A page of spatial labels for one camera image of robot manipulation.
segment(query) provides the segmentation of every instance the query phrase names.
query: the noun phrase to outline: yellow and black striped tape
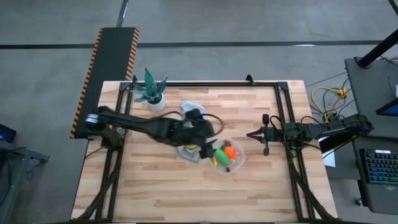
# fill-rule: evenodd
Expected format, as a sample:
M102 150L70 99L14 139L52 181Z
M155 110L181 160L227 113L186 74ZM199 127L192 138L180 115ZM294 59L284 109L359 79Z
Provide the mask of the yellow and black striped tape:
M132 80L132 69L134 68L134 61L136 59L138 36L139 36L139 28L135 27L134 34L132 35L129 61L127 63L127 70L126 70L126 80L127 81Z
M83 105L83 100L85 99L86 90L87 90L87 84L88 84L88 81L90 80L91 70L93 69L94 59L95 59L95 55L97 54L98 44L100 43L102 30L103 29L101 28L99 30L99 32L98 32L97 40L96 40L95 45L94 45L93 55L91 56L90 65L88 66L88 72L87 72L86 79L85 79L85 85L83 86L83 89L81 90L80 100L79 100L79 104L77 105L75 119L74 119L73 124L72 124L72 130L70 131L70 138L71 139L75 138L75 131L76 131L76 126L77 126L77 121L79 119L79 114L80 114L80 111L81 111L81 107Z

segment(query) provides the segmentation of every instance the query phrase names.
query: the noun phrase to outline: yellow cable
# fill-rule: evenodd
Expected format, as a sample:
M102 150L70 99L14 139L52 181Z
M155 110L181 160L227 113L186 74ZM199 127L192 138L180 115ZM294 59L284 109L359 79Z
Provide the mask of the yellow cable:
M316 87L315 89L312 90L312 92L311 92L311 99L312 99L312 102L313 102L313 104L318 108L318 110L319 110L321 113L323 113L323 110L319 107L319 105L318 105L318 103L317 103L317 101L315 100L315 97L314 97L314 95L313 95L313 94L315 93L315 91L316 91L316 90L319 90L319 89L335 91L335 92L337 92L337 93L338 93L339 90L336 90L336 89L333 89L333 88L329 88L329 87L325 87L325 86Z
M347 91L343 92L343 93L344 93L344 95L343 95L344 97L343 97L343 98L346 98L346 97L347 97L347 93L348 93L349 91L351 91L351 88L349 88ZM326 117L325 123L328 123L328 122L329 122L329 118L330 118L331 114L333 113L333 110L335 109L337 103L340 101L340 99L343 99L343 98L340 98L340 97L339 97L339 98L336 100L335 104L331 107L331 110L330 110L329 115Z

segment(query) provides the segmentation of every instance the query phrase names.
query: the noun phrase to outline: green plant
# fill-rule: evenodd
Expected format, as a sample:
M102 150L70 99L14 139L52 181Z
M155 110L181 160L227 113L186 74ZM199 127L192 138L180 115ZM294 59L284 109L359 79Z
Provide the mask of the green plant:
M136 90L132 92L135 94L142 95L141 98L135 99L134 102L144 102L148 101L150 104L156 104L162 100L162 93L166 87L166 80L161 81L160 83L155 82L154 77L150 74L147 68L145 68L145 88L135 84L134 87Z

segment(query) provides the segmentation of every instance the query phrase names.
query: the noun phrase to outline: clear plastic bowl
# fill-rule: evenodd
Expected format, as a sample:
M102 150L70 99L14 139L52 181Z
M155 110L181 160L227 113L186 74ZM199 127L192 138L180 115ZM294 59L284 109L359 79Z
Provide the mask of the clear plastic bowl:
M221 146L224 144L224 141L229 141L231 143L231 147L234 150L239 151L239 154L236 156L236 159L234 159L234 161L232 161L231 159L229 159L229 165L226 166L220 162L217 162L217 166L214 165L213 163L213 158L209 158L209 163L212 166L212 168L217 171L219 174L224 174L224 175L231 175L236 173L236 171L238 171L242 165L243 162L245 160L245 156L244 156L244 151L241 148L241 146L234 140L232 139L217 139L217 141L215 141L213 143L213 149L220 149Z

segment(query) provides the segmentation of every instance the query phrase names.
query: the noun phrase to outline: orange toy pepper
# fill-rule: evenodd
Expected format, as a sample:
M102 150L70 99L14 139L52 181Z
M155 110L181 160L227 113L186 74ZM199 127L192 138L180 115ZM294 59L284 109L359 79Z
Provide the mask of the orange toy pepper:
M230 159L236 159L236 154L231 147L225 147L224 152Z

